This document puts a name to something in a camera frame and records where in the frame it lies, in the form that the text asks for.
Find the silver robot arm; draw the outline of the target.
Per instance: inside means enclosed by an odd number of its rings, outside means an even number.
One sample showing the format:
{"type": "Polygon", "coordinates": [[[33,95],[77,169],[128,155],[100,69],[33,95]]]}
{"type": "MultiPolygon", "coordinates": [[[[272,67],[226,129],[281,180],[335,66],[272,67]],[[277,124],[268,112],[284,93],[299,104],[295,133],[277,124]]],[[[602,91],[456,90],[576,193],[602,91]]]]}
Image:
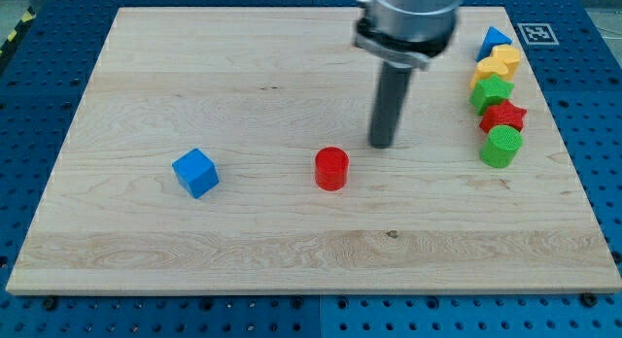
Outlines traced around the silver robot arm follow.
{"type": "Polygon", "coordinates": [[[354,45],[397,67],[427,69],[448,47],[464,0],[356,0],[354,45]]]}

